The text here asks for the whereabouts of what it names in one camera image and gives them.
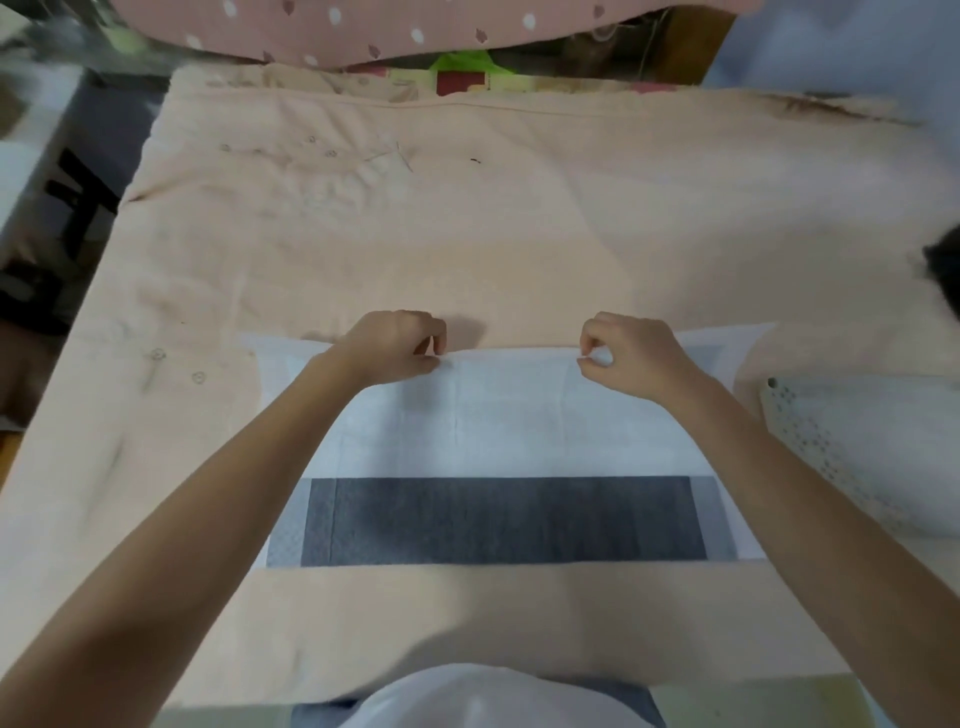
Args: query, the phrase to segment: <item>forearm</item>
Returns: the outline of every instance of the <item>forearm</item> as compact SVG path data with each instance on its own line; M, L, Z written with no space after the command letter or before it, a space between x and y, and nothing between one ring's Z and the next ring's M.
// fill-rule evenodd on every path
M960 722L960 600L724 390L668 406L784 582L899 725Z
M311 362L190 475L90 575L71 606L122 626L226 603L356 392L348 374L325 364Z
M357 391L331 364L311 362L87 577L0 684L0 722L149 723Z

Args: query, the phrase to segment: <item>floor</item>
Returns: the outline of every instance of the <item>floor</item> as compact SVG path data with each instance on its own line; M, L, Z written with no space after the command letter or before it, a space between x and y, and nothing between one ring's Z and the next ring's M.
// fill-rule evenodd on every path
M874 728L849 675L653 690L670 728ZM286 728L286 707L165 711L155 728Z

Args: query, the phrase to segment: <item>gray rectangle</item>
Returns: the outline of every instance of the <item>gray rectangle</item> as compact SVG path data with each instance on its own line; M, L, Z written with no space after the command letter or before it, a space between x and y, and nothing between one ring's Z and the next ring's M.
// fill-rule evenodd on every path
M703 560L686 477L315 479L301 565Z

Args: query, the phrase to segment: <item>person's left hand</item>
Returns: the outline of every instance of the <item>person's left hand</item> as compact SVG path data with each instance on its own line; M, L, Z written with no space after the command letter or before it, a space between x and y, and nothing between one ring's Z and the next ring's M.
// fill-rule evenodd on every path
M434 356L427 355L433 340ZM429 374L446 351L446 322L424 311L372 311L336 344L329 356L344 362L361 387Z

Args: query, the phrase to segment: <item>white shirt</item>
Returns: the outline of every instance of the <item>white shirt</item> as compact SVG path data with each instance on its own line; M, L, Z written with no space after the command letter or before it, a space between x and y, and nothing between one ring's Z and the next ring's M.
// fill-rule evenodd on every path
M408 675L363 702L342 728L651 728L601 692L505 667L444 665Z

